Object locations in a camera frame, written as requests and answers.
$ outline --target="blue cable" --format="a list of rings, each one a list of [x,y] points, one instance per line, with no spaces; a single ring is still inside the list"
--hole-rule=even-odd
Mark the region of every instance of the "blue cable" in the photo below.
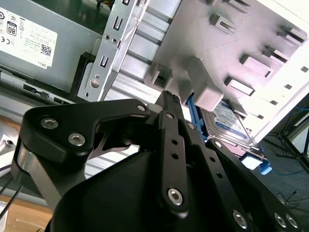
[[[299,109],[299,110],[306,110],[306,111],[309,111],[309,108],[300,108],[300,107],[295,107],[296,109]]]
[[[301,171],[298,171],[296,173],[291,173],[291,174],[280,174],[280,173],[276,173],[274,171],[271,171],[273,174],[276,174],[276,175],[281,175],[281,176],[289,176],[289,175],[296,175],[296,174],[299,174],[299,173],[302,173],[304,172],[304,170],[301,170]]]

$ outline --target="plastic slot tab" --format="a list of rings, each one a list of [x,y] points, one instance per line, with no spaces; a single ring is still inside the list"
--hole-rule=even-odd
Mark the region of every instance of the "plastic slot tab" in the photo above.
[[[247,68],[251,69],[252,71],[262,75],[263,77],[270,77],[274,70],[267,65],[259,62],[258,60],[250,57],[248,55],[244,55],[240,59],[241,64],[246,66]]]
[[[240,116],[243,116],[244,118],[246,116],[248,116],[246,111],[244,110],[244,108],[241,105],[239,105],[235,102],[232,102],[230,100],[228,101],[228,104],[231,106],[231,109],[233,110],[234,113],[237,113]]]
[[[242,93],[244,93],[248,96],[251,96],[254,92],[254,89],[244,85],[243,83],[233,79],[230,76],[225,80],[224,83],[227,87],[231,87],[233,89],[236,89],[236,90],[238,90],[238,91],[240,91],[240,92],[242,92]]]
[[[214,6],[218,0],[200,0],[202,3],[205,3],[209,6]]]
[[[282,27],[283,32],[278,35],[285,39],[290,45],[302,46],[308,39],[308,35],[304,31],[298,31],[295,28]]]
[[[225,2],[242,13],[248,13],[248,7],[252,6],[251,2],[248,0],[226,0]]]
[[[268,47],[267,51],[265,51],[263,55],[270,58],[273,62],[282,65],[289,60],[289,57],[272,47]]]
[[[228,21],[226,18],[219,16],[217,14],[212,14],[209,18],[210,23],[226,34],[235,34],[236,26],[232,22]]]
[[[172,81],[172,71],[159,64],[154,64],[152,68],[155,72],[153,72],[151,84],[160,89],[166,89]]]

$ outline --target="silver metal bracket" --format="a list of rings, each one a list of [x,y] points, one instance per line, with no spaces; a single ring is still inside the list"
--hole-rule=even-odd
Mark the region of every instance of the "silver metal bracket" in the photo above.
[[[107,79],[112,71],[119,72],[148,3],[148,0],[115,1],[96,60],[90,75],[83,77],[78,97],[89,102],[103,100]]]

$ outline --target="blue hard drive label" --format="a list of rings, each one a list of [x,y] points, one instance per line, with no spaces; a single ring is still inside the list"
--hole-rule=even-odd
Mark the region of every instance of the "blue hard drive label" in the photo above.
[[[241,138],[248,138],[244,127],[227,103],[221,101],[214,109],[213,113],[216,115],[214,121],[218,127],[229,131]]]

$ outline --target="metal sheet panel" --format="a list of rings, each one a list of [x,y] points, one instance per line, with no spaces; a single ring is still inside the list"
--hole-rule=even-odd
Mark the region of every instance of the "metal sheet panel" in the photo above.
[[[18,70],[31,78],[69,91],[81,54],[91,53],[96,39],[101,38],[101,35],[61,17],[31,0],[1,0],[0,7],[58,34],[53,64],[47,70],[1,51],[0,64],[15,71]]]

